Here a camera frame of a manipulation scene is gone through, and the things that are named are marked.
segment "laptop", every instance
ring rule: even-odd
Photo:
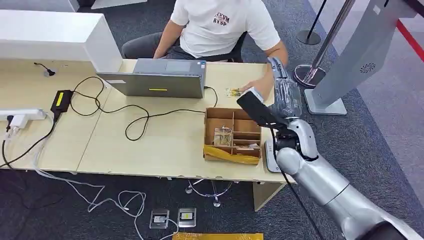
[[[202,99],[205,71],[203,60],[140,58],[133,73],[96,74],[126,96]]]

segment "cardboard box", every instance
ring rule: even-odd
[[[225,126],[232,130],[231,146],[214,145],[215,128]],[[261,127],[249,115],[238,108],[210,107],[204,116],[204,144],[221,149],[231,155],[245,155],[261,158]],[[240,149],[240,146],[257,144],[253,149]],[[205,160],[225,161],[203,154]]]

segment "white t-shirt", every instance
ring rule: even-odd
[[[231,52],[246,31],[264,51],[280,41],[261,0],[176,0],[170,19],[186,25],[180,46],[196,58]]]

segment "chair wheel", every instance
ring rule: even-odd
[[[220,202],[220,201],[214,201],[214,202],[213,202],[213,206],[214,206],[215,208],[219,208],[219,207],[221,207],[221,202]]]

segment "printed text on t-shirt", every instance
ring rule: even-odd
[[[215,14],[215,17],[213,18],[213,23],[226,26],[228,23],[230,23],[230,18],[218,12],[217,14]]]

